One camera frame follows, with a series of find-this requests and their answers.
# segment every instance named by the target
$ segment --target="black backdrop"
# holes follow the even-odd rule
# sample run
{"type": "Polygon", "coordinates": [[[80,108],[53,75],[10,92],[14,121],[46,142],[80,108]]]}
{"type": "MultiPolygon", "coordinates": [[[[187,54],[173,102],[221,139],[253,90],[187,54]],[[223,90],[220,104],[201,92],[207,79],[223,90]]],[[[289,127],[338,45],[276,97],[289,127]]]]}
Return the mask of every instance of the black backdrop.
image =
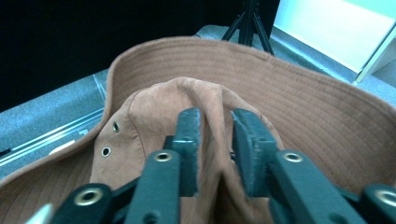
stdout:
{"type": "MultiPolygon", "coordinates": [[[[263,0],[271,32],[279,0],[263,0]]],[[[0,112],[108,68],[128,48],[230,25],[241,0],[0,0],[0,112]]]]}

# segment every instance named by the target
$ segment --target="floor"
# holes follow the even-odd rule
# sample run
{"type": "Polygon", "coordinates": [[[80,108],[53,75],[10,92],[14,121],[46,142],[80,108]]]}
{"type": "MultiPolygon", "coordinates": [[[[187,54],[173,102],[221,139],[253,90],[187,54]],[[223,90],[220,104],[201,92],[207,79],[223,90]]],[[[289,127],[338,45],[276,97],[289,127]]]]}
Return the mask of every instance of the floor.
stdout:
{"type": "MultiPolygon", "coordinates": [[[[221,39],[228,27],[209,25],[196,35],[221,39]]],[[[237,42],[237,35],[231,39],[237,42]]],[[[357,74],[325,55],[274,28],[270,39],[277,58],[337,78],[396,106],[396,61],[389,63],[362,83],[357,74]]],[[[253,47],[262,49],[257,36],[253,47]]],[[[33,101],[0,114],[0,179],[73,144],[99,121],[106,99],[107,70],[49,92],[33,101]]]]}

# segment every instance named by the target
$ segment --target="hat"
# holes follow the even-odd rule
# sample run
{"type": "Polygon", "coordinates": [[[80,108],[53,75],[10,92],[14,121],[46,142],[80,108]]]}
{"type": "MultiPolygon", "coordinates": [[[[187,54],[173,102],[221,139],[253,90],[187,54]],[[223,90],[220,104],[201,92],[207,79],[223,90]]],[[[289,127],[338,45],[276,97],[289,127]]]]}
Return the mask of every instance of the hat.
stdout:
{"type": "Polygon", "coordinates": [[[102,121],[72,146],[0,182],[2,221],[24,222],[89,182],[115,189],[140,176],[147,155],[175,133],[178,113],[194,106],[203,124],[200,192],[182,199],[182,222],[269,220],[265,200],[244,194],[229,158],[230,111],[237,107],[259,116],[279,149],[302,151],[339,187],[359,193],[370,183],[395,185],[395,108],[265,52],[173,37],[122,53],[109,69],[102,121]],[[104,157],[105,147],[111,151],[104,157]]]}

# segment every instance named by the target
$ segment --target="white panel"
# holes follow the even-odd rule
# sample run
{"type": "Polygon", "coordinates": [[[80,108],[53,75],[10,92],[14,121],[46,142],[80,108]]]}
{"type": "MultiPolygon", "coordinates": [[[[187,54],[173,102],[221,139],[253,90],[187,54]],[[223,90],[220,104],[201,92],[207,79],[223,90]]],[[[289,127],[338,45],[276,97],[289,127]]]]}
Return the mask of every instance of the white panel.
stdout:
{"type": "Polygon", "coordinates": [[[359,73],[394,22],[341,0],[281,0],[275,26],[359,73]]]}

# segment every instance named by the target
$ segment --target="black tripod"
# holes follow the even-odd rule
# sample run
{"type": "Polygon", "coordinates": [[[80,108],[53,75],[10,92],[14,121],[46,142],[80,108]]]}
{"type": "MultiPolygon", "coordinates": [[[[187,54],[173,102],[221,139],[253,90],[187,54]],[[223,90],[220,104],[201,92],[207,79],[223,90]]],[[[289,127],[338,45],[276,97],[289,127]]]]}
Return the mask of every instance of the black tripod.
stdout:
{"type": "Polygon", "coordinates": [[[274,55],[268,35],[264,30],[264,26],[262,25],[262,19],[259,16],[259,1],[260,0],[244,1],[244,9],[242,13],[235,19],[222,40],[230,40],[236,29],[240,28],[238,43],[251,47],[253,42],[254,28],[256,28],[257,34],[259,35],[260,41],[262,42],[262,48],[274,55]]]}

